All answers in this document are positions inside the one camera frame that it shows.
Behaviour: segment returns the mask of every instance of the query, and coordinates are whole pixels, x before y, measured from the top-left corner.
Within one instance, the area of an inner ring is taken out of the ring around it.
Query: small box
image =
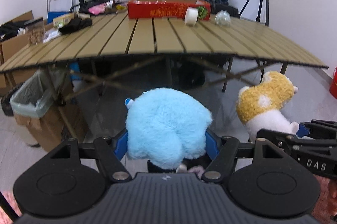
[[[128,3],[129,18],[185,18],[188,8],[198,9],[198,20],[209,20],[211,5],[202,0],[132,0]]]
[[[56,17],[53,19],[53,26],[54,28],[60,28],[62,26],[65,26],[70,22],[71,19],[74,19],[75,15],[73,13],[67,13],[65,15]]]

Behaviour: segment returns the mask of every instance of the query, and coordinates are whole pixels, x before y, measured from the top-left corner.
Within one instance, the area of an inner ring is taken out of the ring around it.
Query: screw
[[[217,171],[208,171],[205,173],[205,177],[210,180],[218,179],[221,177],[221,174]]]
[[[112,174],[112,178],[115,180],[126,180],[129,177],[127,172],[115,172]]]

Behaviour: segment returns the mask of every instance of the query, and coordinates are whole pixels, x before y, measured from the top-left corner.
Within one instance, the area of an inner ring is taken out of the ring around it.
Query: snack jar
[[[24,27],[26,29],[28,43],[30,45],[36,45],[43,42],[45,33],[43,17],[27,21],[24,23]]]

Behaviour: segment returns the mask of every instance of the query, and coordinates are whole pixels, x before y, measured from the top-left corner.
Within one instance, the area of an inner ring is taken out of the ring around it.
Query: pink item
[[[18,216],[21,216],[22,213],[20,212],[20,209],[17,205],[17,202],[14,198],[14,195],[12,192],[3,192],[2,193],[5,199],[8,201],[8,203],[12,206],[14,211],[18,214]],[[11,224],[13,223],[8,215],[5,214],[5,212],[0,207],[0,224]]]
[[[92,13],[93,15],[98,15],[101,13],[105,12],[105,5],[106,3],[102,3],[96,6],[93,6],[91,8],[89,8],[89,12]]]

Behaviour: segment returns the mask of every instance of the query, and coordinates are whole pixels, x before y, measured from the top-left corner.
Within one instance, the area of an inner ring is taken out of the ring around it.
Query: white tape roll
[[[198,19],[198,10],[196,8],[188,8],[185,15],[185,25],[194,26]]]

